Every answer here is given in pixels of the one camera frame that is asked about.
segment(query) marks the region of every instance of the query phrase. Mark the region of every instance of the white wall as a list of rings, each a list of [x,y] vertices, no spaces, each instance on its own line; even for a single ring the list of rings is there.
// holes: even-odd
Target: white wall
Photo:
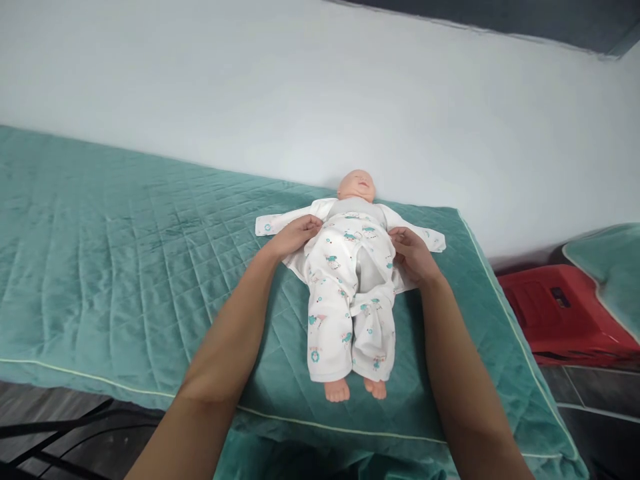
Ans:
[[[0,123],[459,208],[494,265],[640,220],[620,61],[321,0],[0,3]]]

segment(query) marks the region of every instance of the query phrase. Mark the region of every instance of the baby clothes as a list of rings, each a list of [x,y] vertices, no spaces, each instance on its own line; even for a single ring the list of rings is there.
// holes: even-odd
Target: baby clothes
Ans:
[[[255,220],[255,234],[259,237],[264,235],[275,235],[293,220],[308,214],[315,215],[323,222],[327,222],[333,206],[336,203],[342,202],[343,201],[339,201],[335,198],[319,199],[315,200],[308,207],[293,210],[288,213],[262,215]],[[369,206],[382,212],[384,217],[383,224],[386,223],[386,231],[395,227],[406,227],[422,238],[422,240],[427,244],[429,250],[434,253],[442,252],[447,247],[445,243],[445,236],[442,233],[437,232],[436,230],[416,227],[404,220],[400,215],[386,205],[370,203]],[[283,263],[292,270],[300,280],[307,283],[307,280],[305,279],[305,255],[302,248],[287,256],[283,260]],[[391,274],[396,293],[402,293],[415,288],[413,282],[406,276],[402,266],[392,265]]]
[[[338,200],[331,206],[327,218],[331,218],[338,213],[358,212],[362,213],[363,217],[370,217],[376,220],[383,228],[387,228],[387,222],[385,220],[385,214],[380,210],[378,205],[369,203],[368,201],[360,197],[352,197],[344,200]]]
[[[304,251],[311,380],[340,380],[351,370],[388,380],[395,357],[395,250],[387,232],[362,213],[339,213]]]
[[[256,218],[256,235],[274,235],[312,214],[324,225],[303,249],[283,261],[309,286],[307,364],[311,380],[329,382],[351,370],[388,380],[395,358],[395,295],[415,288],[398,265],[388,235],[414,231],[432,252],[445,249],[439,232],[416,227],[385,205],[362,199],[320,199],[309,207]]]

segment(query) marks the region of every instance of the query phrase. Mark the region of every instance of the dark floor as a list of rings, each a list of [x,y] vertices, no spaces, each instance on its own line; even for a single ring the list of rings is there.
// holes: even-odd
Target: dark floor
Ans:
[[[0,382],[0,425],[76,419],[105,400],[108,400],[108,397],[65,388],[41,389],[30,385]],[[132,403],[118,401],[109,409],[121,408],[162,415],[160,411],[150,411]],[[157,420],[118,415],[76,429],[44,451],[58,457],[63,455],[64,460],[86,467],[107,478],[122,479],[147,444],[155,424]],[[104,433],[79,443],[100,432]],[[0,461],[12,460],[49,435],[45,433],[0,440]],[[47,464],[32,459],[24,462],[21,468],[38,476],[45,472]],[[78,479],[55,467],[46,471],[41,478]]]
[[[602,479],[637,479],[640,472],[640,372],[545,367],[543,374],[590,470],[608,472]],[[0,425],[74,419],[107,397],[64,388],[40,389],[0,382]],[[114,402],[110,409],[140,407]],[[155,421],[118,416],[68,434],[45,449],[110,479],[122,479],[154,430]],[[48,434],[0,440],[0,461],[10,461]],[[44,479],[76,479],[32,459],[22,468]]]
[[[640,372],[544,367],[542,373],[593,476],[640,478]]]

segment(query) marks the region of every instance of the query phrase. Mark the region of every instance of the doll head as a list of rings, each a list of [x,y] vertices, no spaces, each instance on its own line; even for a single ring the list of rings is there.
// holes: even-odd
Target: doll head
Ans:
[[[352,197],[360,197],[369,203],[373,203],[375,197],[375,185],[370,174],[364,170],[349,172],[340,182],[338,187],[338,200]]]

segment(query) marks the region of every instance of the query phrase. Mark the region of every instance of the teal quilted mattress cover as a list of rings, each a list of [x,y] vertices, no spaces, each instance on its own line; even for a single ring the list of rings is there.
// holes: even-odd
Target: teal quilted mattress cover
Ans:
[[[616,225],[572,240],[562,252],[596,282],[600,303],[640,341],[640,223]]]
[[[0,127],[0,378],[166,409],[216,312],[267,238],[255,218],[327,189]],[[455,209],[388,202],[444,233],[436,260],[539,478],[584,478],[486,258]],[[454,475],[424,366],[421,306],[399,295],[397,358],[376,401],[324,400],[305,356],[308,288],[278,268],[256,368],[234,428],[366,451]]]

